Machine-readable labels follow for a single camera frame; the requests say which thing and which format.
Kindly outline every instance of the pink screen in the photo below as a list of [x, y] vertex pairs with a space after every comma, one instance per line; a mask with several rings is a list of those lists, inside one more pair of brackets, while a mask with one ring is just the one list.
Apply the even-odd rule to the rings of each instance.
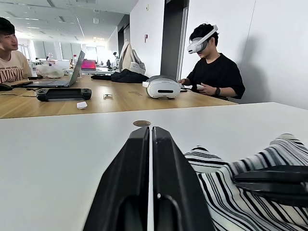
[[81, 69], [95, 69], [95, 60], [85, 59], [81, 65]]

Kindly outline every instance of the wooden table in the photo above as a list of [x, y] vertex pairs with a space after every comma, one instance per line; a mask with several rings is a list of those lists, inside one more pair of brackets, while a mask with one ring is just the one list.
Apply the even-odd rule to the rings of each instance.
[[[235, 104], [190, 91], [182, 92], [175, 100], [152, 99], [148, 97], [142, 84], [92, 80], [90, 76], [83, 76], [73, 87], [92, 89], [92, 98], [87, 101], [88, 107], [86, 109], [77, 109], [77, 103], [82, 102], [82, 100], [41, 102], [35, 97], [6, 95], [0, 96], [0, 118], [143, 111]], [[113, 99], [108, 98], [104, 100], [103, 95], [107, 93], [112, 94]], [[35, 92], [22, 88], [13, 89], [12, 91], [1, 91], [0, 94], [36, 95]]]

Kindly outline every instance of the hand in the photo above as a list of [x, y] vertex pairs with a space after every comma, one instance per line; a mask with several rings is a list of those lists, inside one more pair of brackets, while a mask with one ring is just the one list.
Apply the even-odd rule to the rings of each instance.
[[200, 90], [199, 92], [203, 95], [215, 95], [217, 88], [211, 87], [209, 85], [201, 83], [201, 85], [204, 87], [203, 90]]
[[180, 83], [180, 84], [182, 84], [182, 85], [184, 85], [185, 82], [186, 82], [186, 79], [185, 79], [185, 78], [178, 81], [178, 83]]

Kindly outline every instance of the young man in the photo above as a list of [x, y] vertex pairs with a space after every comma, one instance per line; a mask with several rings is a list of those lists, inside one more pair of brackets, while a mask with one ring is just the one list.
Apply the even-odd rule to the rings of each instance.
[[0, 17], [0, 83], [31, 77], [26, 57], [18, 50], [15, 27]]
[[[210, 24], [198, 26], [190, 36], [190, 41], [199, 41], [213, 29], [214, 27]], [[245, 87], [240, 71], [235, 62], [217, 52], [217, 44], [218, 33], [215, 32], [203, 43], [204, 49], [197, 52], [200, 61], [193, 71], [179, 83], [186, 86], [192, 85], [192, 91], [204, 95], [222, 99], [227, 97], [241, 99]], [[202, 85], [203, 89], [197, 90], [197, 84]]]

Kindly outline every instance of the laptop screen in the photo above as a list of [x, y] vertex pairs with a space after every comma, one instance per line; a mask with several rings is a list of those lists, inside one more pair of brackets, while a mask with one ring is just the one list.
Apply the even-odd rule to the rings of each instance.
[[71, 81], [69, 82], [69, 86], [72, 86], [77, 81], [85, 55], [86, 54], [83, 51], [80, 51], [76, 66], [71, 77]]
[[82, 63], [81, 69], [91, 69], [91, 70], [95, 70], [96, 69], [96, 65], [95, 65], [95, 60], [88, 60], [85, 59]]

